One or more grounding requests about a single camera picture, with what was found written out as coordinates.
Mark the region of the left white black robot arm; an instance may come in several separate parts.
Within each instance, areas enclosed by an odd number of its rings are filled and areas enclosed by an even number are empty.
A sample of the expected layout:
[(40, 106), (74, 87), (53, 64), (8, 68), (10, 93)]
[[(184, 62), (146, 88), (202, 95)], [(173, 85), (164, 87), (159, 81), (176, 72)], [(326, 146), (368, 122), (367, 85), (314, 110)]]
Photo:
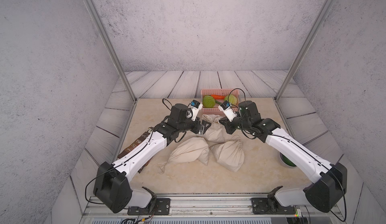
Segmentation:
[(192, 100), (189, 105), (173, 105), (170, 114), (140, 140), (132, 151), (112, 164), (101, 164), (96, 177), (92, 179), (93, 194), (100, 200), (100, 204), (115, 214), (128, 206), (152, 208), (156, 195), (145, 188), (132, 189), (130, 181), (154, 155), (176, 141), (180, 133), (203, 134), (207, 131), (211, 124), (198, 117), (202, 108), (203, 104), (197, 100)]

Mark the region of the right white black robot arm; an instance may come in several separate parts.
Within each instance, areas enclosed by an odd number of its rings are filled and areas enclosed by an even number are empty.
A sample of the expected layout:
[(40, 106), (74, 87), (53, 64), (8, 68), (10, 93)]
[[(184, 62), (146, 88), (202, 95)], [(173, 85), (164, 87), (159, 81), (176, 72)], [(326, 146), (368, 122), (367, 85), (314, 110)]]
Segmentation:
[(294, 206), (312, 205), (329, 213), (347, 190), (347, 168), (341, 163), (332, 164), (291, 137), (272, 119), (263, 119), (253, 101), (246, 100), (234, 111), (232, 104), (223, 101), (219, 110), (225, 115), (220, 119), (228, 134), (240, 130), (247, 138), (258, 138), (278, 150), (296, 165), (310, 180), (299, 188), (276, 187), (267, 197), (251, 200), (255, 215), (295, 214)]

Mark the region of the beige cloth bag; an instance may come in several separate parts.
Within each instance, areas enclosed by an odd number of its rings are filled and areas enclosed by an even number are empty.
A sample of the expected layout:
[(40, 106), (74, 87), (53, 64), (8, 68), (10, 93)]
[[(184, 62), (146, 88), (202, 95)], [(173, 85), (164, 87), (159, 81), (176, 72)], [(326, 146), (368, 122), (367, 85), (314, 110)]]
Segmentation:
[(209, 163), (209, 152), (209, 145), (205, 138), (190, 138), (172, 151), (167, 162), (159, 167), (158, 173), (163, 174), (165, 166), (170, 163), (187, 163), (198, 160), (207, 166)]
[(243, 141), (236, 135), (225, 143), (210, 147), (216, 162), (229, 171), (237, 172), (244, 163)]
[(222, 118), (220, 115), (202, 115), (202, 119), (211, 124), (207, 131), (203, 134), (203, 137), (213, 143), (225, 143), (225, 127), (220, 124), (219, 120)]

